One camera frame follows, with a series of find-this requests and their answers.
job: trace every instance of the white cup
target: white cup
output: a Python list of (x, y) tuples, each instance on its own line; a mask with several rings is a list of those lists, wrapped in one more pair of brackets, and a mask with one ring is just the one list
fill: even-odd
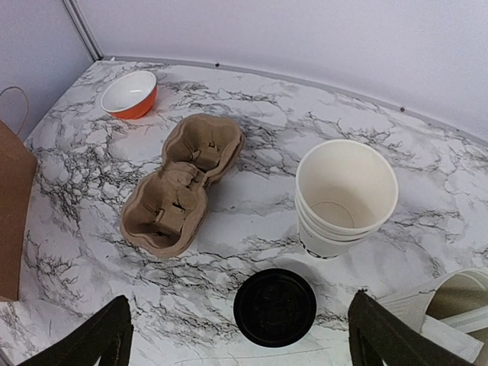
[(382, 297), (378, 303), (410, 328), (420, 332), (426, 314), (442, 319), (452, 315), (442, 315), (442, 311), (448, 312), (449, 308), (458, 308), (462, 313), (488, 305), (488, 270), (461, 269), (409, 290)]
[(315, 231), (309, 226), (308, 221), (304, 219), (301, 212), (297, 210), (298, 215), (298, 235), (303, 248), (312, 256), (321, 259), (335, 258), (342, 253), (347, 252), (351, 247), (368, 239), (367, 237), (340, 242), (327, 238)]
[(295, 208), (297, 210), (297, 214), (306, 217), (305, 221), (307, 222), (307, 225), (314, 232), (317, 232), (321, 236), (325, 236), (327, 239), (335, 240), (337, 242), (355, 242), (359, 239), (369, 238), (379, 230), (378, 227), (377, 229), (367, 231), (365, 233), (361, 233), (358, 235), (340, 235), (336, 233), (331, 233), (327, 229), (323, 229), (320, 225), (317, 225), (315, 222), (312, 221), (310, 217), (307, 216), (307, 213), (304, 211), (301, 203), (298, 201), (296, 194), (295, 194)]
[(300, 241), (331, 258), (365, 241), (391, 216), (398, 182), (387, 160), (371, 147), (331, 140), (300, 161), (295, 206)]

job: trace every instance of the paper bag handle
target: paper bag handle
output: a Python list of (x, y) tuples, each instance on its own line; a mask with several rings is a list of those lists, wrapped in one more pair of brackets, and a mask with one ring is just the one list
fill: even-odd
[(25, 105), (26, 105), (26, 111), (25, 111), (25, 115), (24, 115), (24, 119), (22, 120), (21, 122), (21, 126), (20, 128), (18, 129), (17, 131), (17, 135), (22, 131), (22, 129), (24, 128), (24, 124), (25, 124), (25, 121), (27, 119), (27, 116), (29, 115), (29, 98), (27, 97), (27, 94), (25, 94), (25, 91), (23, 88), (21, 88), (20, 86), (9, 86), (8, 88), (5, 88), (3, 89), (2, 91), (0, 91), (0, 98), (2, 97), (2, 95), (7, 91), (7, 90), (12, 90), (12, 89), (17, 89), (17, 90), (20, 90), (21, 93), (24, 95), (24, 98), (25, 98)]

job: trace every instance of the white marble surface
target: white marble surface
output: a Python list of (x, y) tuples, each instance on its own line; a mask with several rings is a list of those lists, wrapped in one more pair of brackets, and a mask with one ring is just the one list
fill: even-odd
[[(135, 69), (157, 75), (156, 107), (138, 121), (116, 120), (100, 108), (100, 94)], [(190, 249), (159, 260), (122, 240), (119, 211), (160, 163), (169, 131), (200, 112), (235, 118), (247, 144), (237, 167), (210, 188), (210, 214)], [(334, 138), (384, 154), (400, 202), (371, 240), (324, 261), (297, 242), (294, 173), (308, 149)], [(21, 301), (0, 304), (0, 347), (15, 363), (124, 294), (135, 325), (133, 365), (350, 365), (346, 311), (358, 289), (380, 297), (488, 265), (488, 149), (344, 95), (218, 69), (99, 62), (27, 144), (40, 168)], [(240, 334), (233, 298), (248, 276), (273, 267), (303, 275), (318, 311), (302, 340), (268, 349)]]

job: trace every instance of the white wall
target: white wall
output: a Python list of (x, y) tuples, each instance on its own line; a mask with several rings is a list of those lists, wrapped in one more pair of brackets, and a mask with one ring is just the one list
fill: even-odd
[(106, 55), (346, 88), (488, 139), (486, 0), (78, 0)]
[[(0, 26), (0, 91), (18, 85), (29, 97), (24, 139), (92, 61), (61, 0), (0, 0)], [(18, 91), (0, 98), (0, 119), (15, 132), (23, 113)]]

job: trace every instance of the brown paper bag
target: brown paper bag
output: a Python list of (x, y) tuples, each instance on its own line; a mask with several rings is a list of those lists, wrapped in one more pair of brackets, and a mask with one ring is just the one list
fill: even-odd
[(18, 300), (22, 244), (37, 160), (0, 120), (0, 301)]

